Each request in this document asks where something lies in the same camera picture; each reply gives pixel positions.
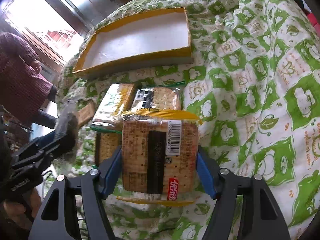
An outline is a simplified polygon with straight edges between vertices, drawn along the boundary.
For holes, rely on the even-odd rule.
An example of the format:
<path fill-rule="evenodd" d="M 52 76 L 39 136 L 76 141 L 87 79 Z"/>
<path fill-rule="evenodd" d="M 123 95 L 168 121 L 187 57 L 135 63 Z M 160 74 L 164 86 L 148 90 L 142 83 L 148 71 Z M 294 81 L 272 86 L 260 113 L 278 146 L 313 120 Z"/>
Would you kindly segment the small tan biscuit pack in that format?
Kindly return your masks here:
<path fill-rule="evenodd" d="M 95 104 L 93 101 L 89 101 L 88 104 L 82 109 L 77 111 L 78 127 L 82 127 L 87 124 L 95 114 Z"/>

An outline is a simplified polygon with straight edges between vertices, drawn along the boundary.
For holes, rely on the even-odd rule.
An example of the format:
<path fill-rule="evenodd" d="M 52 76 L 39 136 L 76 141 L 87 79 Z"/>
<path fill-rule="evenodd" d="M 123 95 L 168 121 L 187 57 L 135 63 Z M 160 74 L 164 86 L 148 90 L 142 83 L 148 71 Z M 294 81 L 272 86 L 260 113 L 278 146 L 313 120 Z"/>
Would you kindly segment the green square cracker pack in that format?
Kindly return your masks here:
<path fill-rule="evenodd" d="M 94 126 L 90 128 L 96 132 L 95 136 L 95 165 L 99 166 L 105 159 L 121 145 L 122 132 L 119 127 L 115 129 L 106 126 Z"/>

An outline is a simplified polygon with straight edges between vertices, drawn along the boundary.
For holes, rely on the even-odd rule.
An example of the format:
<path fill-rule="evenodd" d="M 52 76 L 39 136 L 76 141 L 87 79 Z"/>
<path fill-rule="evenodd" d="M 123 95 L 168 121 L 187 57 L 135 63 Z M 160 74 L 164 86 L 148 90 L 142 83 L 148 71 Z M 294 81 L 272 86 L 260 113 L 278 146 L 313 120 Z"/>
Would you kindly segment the yellow wafer cracker pack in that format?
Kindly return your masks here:
<path fill-rule="evenodd" d="M 131 108 L 135 92 L 134 84 L 112 84 L 93 116 L 90 127 L 97 131 L 121 131 L 123 126 L 121 115 Z"/>

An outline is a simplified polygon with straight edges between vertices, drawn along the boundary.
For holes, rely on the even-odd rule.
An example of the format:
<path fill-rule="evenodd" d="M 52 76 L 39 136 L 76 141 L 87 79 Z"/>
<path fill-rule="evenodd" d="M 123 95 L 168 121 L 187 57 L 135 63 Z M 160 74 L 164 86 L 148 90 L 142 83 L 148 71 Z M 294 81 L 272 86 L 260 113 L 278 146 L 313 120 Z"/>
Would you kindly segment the yellow square cracker pack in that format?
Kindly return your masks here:
<path fill-rule="evenodd" d="M 201 120 L 182 110 L 140 109 L 122 116 L 122 185 L 136 204 L 180 207 L 195 202 Z"/>

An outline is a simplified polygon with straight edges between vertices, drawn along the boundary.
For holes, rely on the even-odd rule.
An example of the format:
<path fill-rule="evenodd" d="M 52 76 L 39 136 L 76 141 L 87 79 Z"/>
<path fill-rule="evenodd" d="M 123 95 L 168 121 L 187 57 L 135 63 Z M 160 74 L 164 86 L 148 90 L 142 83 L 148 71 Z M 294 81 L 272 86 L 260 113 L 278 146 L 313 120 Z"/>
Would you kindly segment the round cracker green pack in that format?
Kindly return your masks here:
<path fill-rule="evenodd" d="M 137 90 L 131 110 L 143 108 L 181 110 L 181 89 L 177 87 L 148 87 Z"/>

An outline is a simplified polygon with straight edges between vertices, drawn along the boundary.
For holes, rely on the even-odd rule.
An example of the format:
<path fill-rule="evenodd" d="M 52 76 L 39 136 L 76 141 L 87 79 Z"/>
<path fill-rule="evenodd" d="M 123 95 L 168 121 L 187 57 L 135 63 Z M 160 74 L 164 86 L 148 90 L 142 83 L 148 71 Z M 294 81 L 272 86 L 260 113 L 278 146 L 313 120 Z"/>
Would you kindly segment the person in maroon sweater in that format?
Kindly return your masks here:
<path fill-rule="evenodd" d="M 41 109 L 55 102 L 57 87 L 41 73 L 41 63 L 29 44 L 12 33 L 1 33 L 1 105 L 22 124 L 53 129 L 56 118 Z"/>

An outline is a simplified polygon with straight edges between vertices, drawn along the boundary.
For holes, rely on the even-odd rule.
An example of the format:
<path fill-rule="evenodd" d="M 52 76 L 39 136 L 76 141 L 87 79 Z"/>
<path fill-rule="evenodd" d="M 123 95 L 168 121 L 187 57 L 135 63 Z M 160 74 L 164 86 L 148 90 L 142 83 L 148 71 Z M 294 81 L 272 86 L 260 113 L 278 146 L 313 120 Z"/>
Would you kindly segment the green white patterned quilt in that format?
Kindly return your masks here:
<path fill-rule="evenodd" d="M 113 83 L 147 87 L 184 82 L 183 108 L 202 119 L 200 144 L 240 176 L 263 176 L 290 237 L 300 239 L 319 211 L 319 37 L 294 0 L 133 0 L 98 24 L 184 7 L 192 64 L 156 66 L 93 81 L 60 74 L 57 106 L 99 103 Z"/>

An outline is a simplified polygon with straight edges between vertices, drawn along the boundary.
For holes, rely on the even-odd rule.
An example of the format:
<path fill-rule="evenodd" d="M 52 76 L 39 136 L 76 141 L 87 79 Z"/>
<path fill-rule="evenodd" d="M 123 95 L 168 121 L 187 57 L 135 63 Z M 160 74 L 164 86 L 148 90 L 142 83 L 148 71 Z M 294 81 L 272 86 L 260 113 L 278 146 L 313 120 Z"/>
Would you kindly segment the yellow cardboard tray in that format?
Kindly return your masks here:
<path fill-rule="evenodd" d="M 192 61 L 186 9 L 163 8 L 126 16 L 98 29 L 81 51 L 73 74 L 95 79 Z"/>

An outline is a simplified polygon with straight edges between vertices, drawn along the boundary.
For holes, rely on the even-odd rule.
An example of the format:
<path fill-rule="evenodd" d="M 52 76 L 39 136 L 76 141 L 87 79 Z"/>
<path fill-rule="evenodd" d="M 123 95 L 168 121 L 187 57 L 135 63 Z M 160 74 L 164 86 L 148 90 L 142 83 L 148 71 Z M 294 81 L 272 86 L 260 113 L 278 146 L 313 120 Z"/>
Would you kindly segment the red cushion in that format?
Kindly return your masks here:
<path fill-rule="evenodd" d="M 319 34 L 320 32 L 320 24 L 317 21 L 317 18 L 315 17 L 315 15 L 313 13 L 309 13 L 307 15 L 311 25 L 314 27 L 314 29 L 316 30 L 316 32 Z"/>

